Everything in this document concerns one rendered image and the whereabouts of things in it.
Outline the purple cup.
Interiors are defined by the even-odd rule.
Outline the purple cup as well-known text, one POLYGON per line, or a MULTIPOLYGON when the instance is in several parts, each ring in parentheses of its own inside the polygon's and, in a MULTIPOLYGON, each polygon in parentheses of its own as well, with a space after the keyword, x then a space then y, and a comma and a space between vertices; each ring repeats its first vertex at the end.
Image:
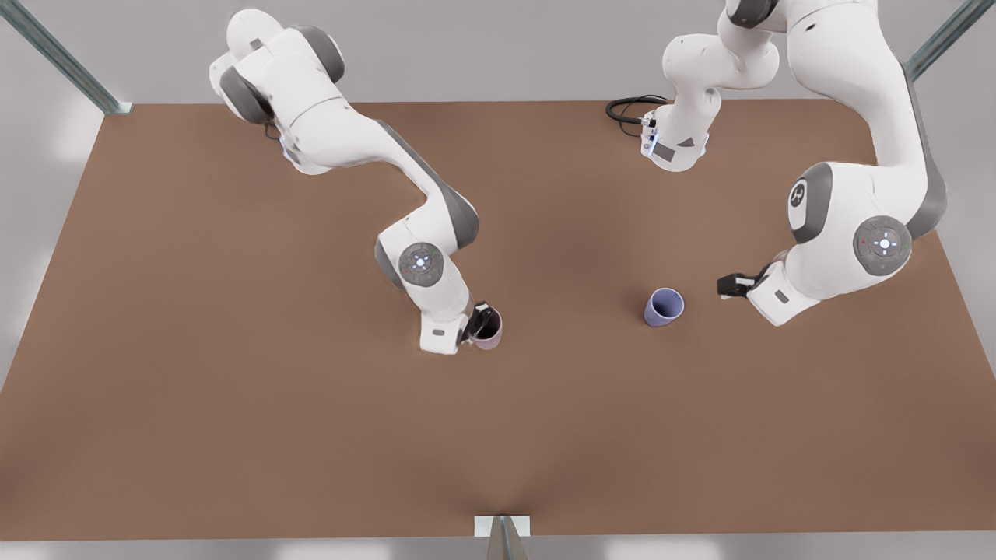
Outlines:
POLYGON ((658 288, 645 304, 644 322, 650 327, 663 327, 679 318, 685 308, 682 294, 672 288, 658 288))

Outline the pink cup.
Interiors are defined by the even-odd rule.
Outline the pink cup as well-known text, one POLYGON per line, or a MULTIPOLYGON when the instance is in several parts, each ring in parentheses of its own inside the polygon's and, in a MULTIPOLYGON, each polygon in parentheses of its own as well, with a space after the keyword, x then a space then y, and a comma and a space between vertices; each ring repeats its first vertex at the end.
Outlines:
POLYGON ((470 343, 481 350, 497 347, 503 333, 503 321, 498 311, 494 307, 481 308, 475 319, 475 331, 469 336, 470 343))

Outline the silver frame post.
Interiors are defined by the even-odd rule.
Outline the silver frame post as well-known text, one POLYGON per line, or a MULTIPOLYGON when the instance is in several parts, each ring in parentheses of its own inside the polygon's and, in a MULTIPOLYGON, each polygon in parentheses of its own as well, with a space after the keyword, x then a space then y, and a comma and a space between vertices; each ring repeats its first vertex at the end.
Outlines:
POLYGON ((0 0, 0 16, 107 116, 125 116, 134 104, 121 102, 19 0, 0 0))
POLYGON ((529 560, 522 538, 531 534, 529 515, 474 517, 474 536, 488 538, 486 560, 529 560))
POLYGON ((908 79, 917 81, 994 5, 996 0, 964 0, 904 64, 908 79))

